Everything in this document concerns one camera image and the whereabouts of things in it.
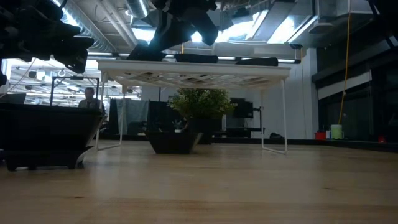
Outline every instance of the white tabletop underside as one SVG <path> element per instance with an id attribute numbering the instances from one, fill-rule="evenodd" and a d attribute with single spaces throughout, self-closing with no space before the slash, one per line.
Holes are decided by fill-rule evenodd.
<path id="1" fill-rule="evenodd" d="M 99 60 L 98 69 L 123 86 L 266 89 L 289 77 L 290 68 L 208 63 Z"/>

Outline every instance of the black rectangular planter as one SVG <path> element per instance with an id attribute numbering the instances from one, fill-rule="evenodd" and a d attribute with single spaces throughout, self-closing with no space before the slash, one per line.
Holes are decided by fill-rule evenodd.
<path id="1" fill-rule="evenodd" d="M 74 169 L 103 119 L 95 110 L 0 104 L 0 149 L 4 150 L 7 168 Z"/>
<path id="2" fill-rule="evenodd" d="M 156 154 L 190 154 L 202 133 L 145 133 Z"/>

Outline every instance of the green plant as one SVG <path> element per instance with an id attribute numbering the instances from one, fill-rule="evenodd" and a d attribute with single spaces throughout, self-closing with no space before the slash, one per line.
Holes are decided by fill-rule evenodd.
<path id="1" fill-rule="evenodd" d="M 170 107 L 184 118 L 219 119 L 233 112 L 226 90 L 179 89 L 173 96 Z"/>

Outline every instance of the wooden table surface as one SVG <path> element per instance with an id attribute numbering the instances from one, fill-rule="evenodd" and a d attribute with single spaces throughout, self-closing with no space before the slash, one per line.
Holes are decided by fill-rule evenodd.
<path id="1" fill-rule="evenodd" d="M 214 144 L 175 156 L 126 141 L 85 166 L 0 166 L 0 223 L 398 223 L 398 154 Z"/>

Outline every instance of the red object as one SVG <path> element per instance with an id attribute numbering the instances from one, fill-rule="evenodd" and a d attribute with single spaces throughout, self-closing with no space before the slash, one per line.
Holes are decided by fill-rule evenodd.
<path id="1" fill-rule="evenodd" d="M 384 136 L 379 136 L 379 143 L 386 143 L 386 138 Z"/>
<path id="2" fill-rule="evenodd" d="M 317 132 L 315 133 L 315 140 L 326 140 L 326 132 Z"/>

